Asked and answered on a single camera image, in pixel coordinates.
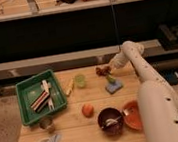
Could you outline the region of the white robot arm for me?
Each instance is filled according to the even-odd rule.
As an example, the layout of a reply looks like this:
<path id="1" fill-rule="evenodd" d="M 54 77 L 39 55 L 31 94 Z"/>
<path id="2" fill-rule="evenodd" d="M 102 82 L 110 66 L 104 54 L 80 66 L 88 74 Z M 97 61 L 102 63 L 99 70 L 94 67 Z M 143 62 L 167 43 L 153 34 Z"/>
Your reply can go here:
<path id="1" fill-rule="evenodd" d="M 110 67 L 121 69 L 130 62 L 139 76 L 137 103 L 146 142 L 178 142 L 178 94 L 143 58 L 143 52 L 141 43 L 125 41 L 109 61 Z"/>

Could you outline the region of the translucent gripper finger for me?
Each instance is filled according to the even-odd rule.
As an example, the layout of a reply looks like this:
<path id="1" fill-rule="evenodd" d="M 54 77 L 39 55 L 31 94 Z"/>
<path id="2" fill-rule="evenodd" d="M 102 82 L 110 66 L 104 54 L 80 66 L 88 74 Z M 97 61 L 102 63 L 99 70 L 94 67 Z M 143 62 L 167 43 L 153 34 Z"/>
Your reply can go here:
<path id="1" fill-rule="evenodd" d="M 106 73 L 111 73 L 113 71 L 113 69 L 109 65 L 104 67 L 104 70 L 106 71 Z"/>

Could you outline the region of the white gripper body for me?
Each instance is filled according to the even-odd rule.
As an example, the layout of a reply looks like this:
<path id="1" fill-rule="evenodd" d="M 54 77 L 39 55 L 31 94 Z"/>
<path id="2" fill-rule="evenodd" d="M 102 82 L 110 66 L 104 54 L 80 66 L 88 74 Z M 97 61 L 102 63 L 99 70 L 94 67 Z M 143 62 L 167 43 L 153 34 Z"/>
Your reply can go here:
<path id="1" fill-rule="evenodd" d="M 111 68 L 113 68 L 114 70 L 123 68 L 127 62 L 128 62 L 128 58 L 123 52 L 119 52 L 118 54 L 115 54 L 113 59 L 109 61 Z"/>

